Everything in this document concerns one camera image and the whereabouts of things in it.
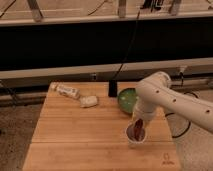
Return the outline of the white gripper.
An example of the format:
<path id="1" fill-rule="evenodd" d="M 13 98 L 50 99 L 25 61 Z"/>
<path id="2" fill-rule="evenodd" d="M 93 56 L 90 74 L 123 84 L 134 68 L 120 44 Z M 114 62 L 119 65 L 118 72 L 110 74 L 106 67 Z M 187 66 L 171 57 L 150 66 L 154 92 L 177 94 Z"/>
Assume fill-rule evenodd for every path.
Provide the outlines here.
<path id="1" fill-rule="evenodd" d="M 146 128 L 156 116 L 156 107 L 144 108 L 142 105 L 136 103 L 133 108 L 132 121 L 136 122 L 139 119 L 143 121 L 143 127 Z"/>

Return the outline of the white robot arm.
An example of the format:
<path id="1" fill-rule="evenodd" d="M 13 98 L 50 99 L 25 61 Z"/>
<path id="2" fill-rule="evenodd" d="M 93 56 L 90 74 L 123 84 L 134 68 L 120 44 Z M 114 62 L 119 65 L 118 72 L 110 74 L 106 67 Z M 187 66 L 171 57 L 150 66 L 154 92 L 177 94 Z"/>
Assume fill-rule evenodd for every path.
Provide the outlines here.
<path id="1" fill-rule="evenodd" d="M 178 93 L 171 89 L 171 78 L 165 72 L 156 72 L 135 87 L 138 99 L 133 108 L 133 120 L 149 124 L 156 108 L 163 107 L 179 114 L 201 128 L 213 133 L 213 102 Z"/>

